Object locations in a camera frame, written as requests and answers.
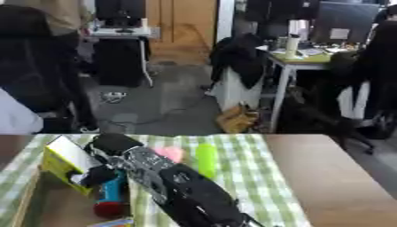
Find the computer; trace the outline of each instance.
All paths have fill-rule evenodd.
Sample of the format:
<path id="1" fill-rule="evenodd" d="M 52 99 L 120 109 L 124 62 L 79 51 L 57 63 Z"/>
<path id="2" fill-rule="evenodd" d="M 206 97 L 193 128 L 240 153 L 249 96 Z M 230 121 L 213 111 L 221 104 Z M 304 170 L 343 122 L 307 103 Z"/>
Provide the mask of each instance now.
<path id="1" fill-rule="evenodd" d="M 321 2 L 310 41 L 365 43 L 379 9 L 379 4 Z"/>
<path id="2" fill-rule="evenodd" d="M 145 18 L 145 0 L 96 0 L 99 20 L 125 20 Z"/>
<path id="3" fill-rule="evenodd" d="M 248 0 L 245 18 L 260 23 L 311 20 L 319 0 Z"/>

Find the shoe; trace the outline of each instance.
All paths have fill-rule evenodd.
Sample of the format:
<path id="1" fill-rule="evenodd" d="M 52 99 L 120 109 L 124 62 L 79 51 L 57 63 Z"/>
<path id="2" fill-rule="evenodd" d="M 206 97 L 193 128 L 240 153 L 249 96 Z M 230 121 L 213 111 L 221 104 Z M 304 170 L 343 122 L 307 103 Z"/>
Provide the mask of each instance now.
<path id="1" fill-rule="evenodd" d="M 97 134 L 100 132 L 99 128 L 96 129 L 88 129 L 87 127 L 81 127 L 80 132 L 82 134 Z"/>

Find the cardboard box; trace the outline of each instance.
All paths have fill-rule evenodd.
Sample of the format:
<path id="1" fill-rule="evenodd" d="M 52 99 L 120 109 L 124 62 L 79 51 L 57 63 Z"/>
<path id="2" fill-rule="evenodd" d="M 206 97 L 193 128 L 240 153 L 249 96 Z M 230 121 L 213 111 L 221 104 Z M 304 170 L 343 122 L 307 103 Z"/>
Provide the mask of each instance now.
<path id="1" fill-rule="evenodd" d="M 95 199 L 37 170 L 29 182 L 12 227 L 85 227 L 109 220 L 93 212 Z"/>

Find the pink object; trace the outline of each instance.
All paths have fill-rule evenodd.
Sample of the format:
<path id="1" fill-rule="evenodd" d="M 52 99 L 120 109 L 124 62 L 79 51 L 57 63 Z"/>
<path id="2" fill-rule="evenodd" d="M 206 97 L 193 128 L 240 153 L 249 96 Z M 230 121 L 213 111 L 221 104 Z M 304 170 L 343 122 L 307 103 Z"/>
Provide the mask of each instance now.
<path id="1" fill-rule="evenodd" d="M 153 150 L 162 156 L 165 156 L 175 163 L 180 163 L 183 159 L 184 150 L 176 146 L 155 147 Z"/>

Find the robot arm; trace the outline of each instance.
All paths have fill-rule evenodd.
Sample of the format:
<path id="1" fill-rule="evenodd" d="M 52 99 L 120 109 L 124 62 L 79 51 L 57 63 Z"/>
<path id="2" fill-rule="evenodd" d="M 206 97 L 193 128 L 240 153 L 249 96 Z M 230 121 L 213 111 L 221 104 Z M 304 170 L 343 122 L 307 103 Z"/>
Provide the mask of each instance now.
<path id="1" fill-rule="evenodd" d="M 237 201 L 219 185 L 132 138 L 104 134 L 95 137 L 84 150 L 106 165 L 109 171 L 126 171 L 182 227 L 263 227 L 251 216 L 241 213 Z M 82 182 L 89 185 L 103 183 L 95 177 L 86 177 Z"/>

